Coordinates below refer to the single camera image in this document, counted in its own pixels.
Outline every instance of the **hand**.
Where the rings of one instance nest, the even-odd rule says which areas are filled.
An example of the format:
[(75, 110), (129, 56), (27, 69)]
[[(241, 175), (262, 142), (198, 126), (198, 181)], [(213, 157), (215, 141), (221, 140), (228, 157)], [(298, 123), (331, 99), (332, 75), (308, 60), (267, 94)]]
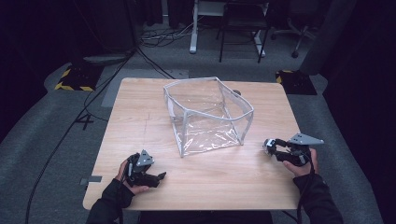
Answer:
[[(115, 178), (118, 179), (119, 181), (121, 181), (122, 173), (123, 173), (123, 171), (124, 171), (124, 168), (125, 168), (125, 165), (126, 165), (127, 162), (128, 162), (128, 161), (125, 160), (125, 161), (121, 164), (120, 169), (119, 169), (119, 173), (118, 173), (118, 174), (116, 175), (116, 177), (115, 177)], [(131, 187), (131, 186), (129, 186), (129, 184), (128, 184), (126, 181), (123, 182), (123, 185), (125, 185), (125, 187), (127, 187), (134, 195), (149, 190), (149, 187), (148, 187), (148, 186), (137, 186), (137, 185), (133, 185), (133, 186)]]
[[(311, 160), (312, 163), (314, 164), (314, 169), (315, 169), (315, 174), (318, 173), (318, 155), (317, 151), (314, 150), (313, 148), (310, 148), (311, 150)], [(301, 176), (301, 175), (309, 175), (311, 172), (311, 163), (307, 163), (304, 166), (298, 167), (293, 164), (291, 164), (289, 161), (283, 161), (283, 164), (285, 165), (286, 169), (290, 170), (292, 173), (294, 173), (295, 177)]]

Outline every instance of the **desk leg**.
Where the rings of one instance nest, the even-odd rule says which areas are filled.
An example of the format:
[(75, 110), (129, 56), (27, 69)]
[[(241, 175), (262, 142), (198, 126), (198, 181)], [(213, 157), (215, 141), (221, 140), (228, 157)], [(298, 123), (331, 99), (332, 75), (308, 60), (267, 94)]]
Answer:
[(198, 1), (194, 1), (194, 15), (193, 15), (193, 26), (192, 26), (192, 34), (191, 34), (191, 44), (190, 44), (190, 53), (197, 52), (197, 40), (198, 40)]
[[(259, 31), (254, 37), (254, 43), (256, 44), (257, 52), (260, 54), (260, 50), (262, 50), (262, 41), (260, 40), (260, 32)], [(265, 50), (262, 50), (262, 58), (265, 57)]]

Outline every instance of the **transparent plastic box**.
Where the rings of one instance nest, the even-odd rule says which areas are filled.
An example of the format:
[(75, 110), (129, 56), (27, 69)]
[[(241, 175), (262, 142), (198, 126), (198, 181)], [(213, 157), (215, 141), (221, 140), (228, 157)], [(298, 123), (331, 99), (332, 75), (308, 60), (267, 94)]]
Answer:
[(182, 79), (163, 93), (181, 157), (244, 144), (253, 106), (217, 77)]

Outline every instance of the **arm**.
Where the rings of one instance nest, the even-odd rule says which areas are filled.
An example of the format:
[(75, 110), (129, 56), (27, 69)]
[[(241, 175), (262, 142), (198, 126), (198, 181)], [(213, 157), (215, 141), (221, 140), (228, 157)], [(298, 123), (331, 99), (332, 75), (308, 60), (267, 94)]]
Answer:
[[(300, 193), (308, 178), (308, 175), (302, 175), (293, 179)], [(303, 207), (311, 224), (344, 223), (343, 217), (332, 200), (329, 186), (320, 175), (315, 175), (311, 180), (310, 188), (305, 190)]]
[[(336, 224), (344, 223), (341, 213), (338, 211), (329, 186), (318, 175), (318, 159), (317, 152), (311, 149), (312, 163), (314, 164), (315, 174), (311, 179), (309, 188), (304, 191), (302, 200), (305, 212), (308, 214), (311, 224)], [(302, 167), (297, 167), (288, 161), (283, 161), (285, 167), (294, 173), (294, 184), (299, 188), (300, 193), (304, 190), (306, 181), (309, 180), (311, 164), (308, 163)]]
[[(102, 193), (102, 198), (93, 205), (91, 212), (87, 219), (87, 224), (93, 223), (114, 223), (119, 217), (119, 189), (120, 181), (113, 179), (111, 183)], [(122, 207), (128, 207), (134, 194), (129, 191), (124, 185), (121, 185)]]
[(147, 186), (130, 187), (126, 182), (120, 183), (126, 163), (127, 161), (124, 161), (121, 164), (119, 173), (103, 191), (102, 198), (93, 205), (87, 224), (114, 223), (120, 215), (121, 207), (128, 207), (136, 194), (149, 189)]

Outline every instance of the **chair wheel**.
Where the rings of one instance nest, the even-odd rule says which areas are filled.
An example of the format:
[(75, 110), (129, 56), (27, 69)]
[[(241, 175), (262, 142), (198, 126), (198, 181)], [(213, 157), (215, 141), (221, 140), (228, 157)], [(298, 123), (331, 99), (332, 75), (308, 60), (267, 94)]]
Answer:
[(298, 52), (297, 52), (297, 51), (294, 51), (294, 52), (291, 54), (291, 57), (293, 57), (293, 58), (298, 58)]

